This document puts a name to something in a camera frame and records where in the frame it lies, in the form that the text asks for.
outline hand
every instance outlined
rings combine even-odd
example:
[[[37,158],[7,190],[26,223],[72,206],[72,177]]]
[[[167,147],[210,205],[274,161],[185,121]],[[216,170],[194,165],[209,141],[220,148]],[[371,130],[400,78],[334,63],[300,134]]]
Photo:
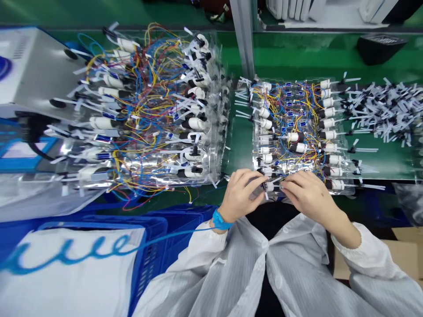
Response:
[[[225,196],[222,205],[218,209],[223,220],[228,223],[235,222],[251,212],[253,212],[264,199],[264,192],[257,198],[251,200],[249,197],[252,192],[268,179],[260,172],[251,171],[249,169],[242,169],[233,172],[230,176],[228,187],[226,188]]]
[[[338,208],[325,184],[311,171],[299,171],[281,182],[282,191],[295,208],[328,231],[345,213]]]

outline white lab coat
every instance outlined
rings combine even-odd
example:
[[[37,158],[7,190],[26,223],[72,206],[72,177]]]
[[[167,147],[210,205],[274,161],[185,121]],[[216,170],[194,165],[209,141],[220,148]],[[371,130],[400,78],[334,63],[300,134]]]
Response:
[[[286,317],[423,316],[423,292],[366,227],[350,250],[332,237],[351,289],[326,267],[325,229],[299,214],[268,241],[246,217],[228,233],[195,232],[166,273],[153,279],[134,317],[254,317],[265,266]],[[209,228],[208,222],[198,229]]]

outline person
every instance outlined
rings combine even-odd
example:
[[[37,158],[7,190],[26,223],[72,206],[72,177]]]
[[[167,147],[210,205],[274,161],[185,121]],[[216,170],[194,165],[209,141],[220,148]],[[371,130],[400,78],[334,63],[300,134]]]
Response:
[[[212,230],[193,233],[177,261],[149,283],[134,317],[423,316],[420,286],[382,241],[349,221],[315,174],[281,182],[298,211],[273,210],[270,221],[270,213],[256,214],[273,204],[257,208],[264,192],[249,198],[266,180],[248,169],[232,173],[222,205],[197,228]],[[215,225],[220,217],[232,223],[229,230]],[[326,230],[350,268],[350,288],[327,268]]]

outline metal frame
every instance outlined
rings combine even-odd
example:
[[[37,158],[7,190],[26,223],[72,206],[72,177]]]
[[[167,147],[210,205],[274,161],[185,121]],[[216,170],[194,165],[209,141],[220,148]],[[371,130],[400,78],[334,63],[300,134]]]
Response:
[[[237,35],[242,72],[245,78],[253,79],[255,71],[252,43],[252,6],[250,1],[230,0],[230,7]]]

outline black shirt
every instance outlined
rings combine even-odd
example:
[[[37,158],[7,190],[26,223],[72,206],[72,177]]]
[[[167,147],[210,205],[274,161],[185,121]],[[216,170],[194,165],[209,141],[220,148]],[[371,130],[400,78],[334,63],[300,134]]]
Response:
[[[271,240],[287,222],[294,219],[298,214],[299,212],[294,206],[282,202],[275,202],[258,206],[255,211],[247,215],[247,219],[266,237],[266,239]],[[264,271],[261,296],[255,316],[285,316],[281,303],[270,286],[269,278],[267,277],[267,269]]]

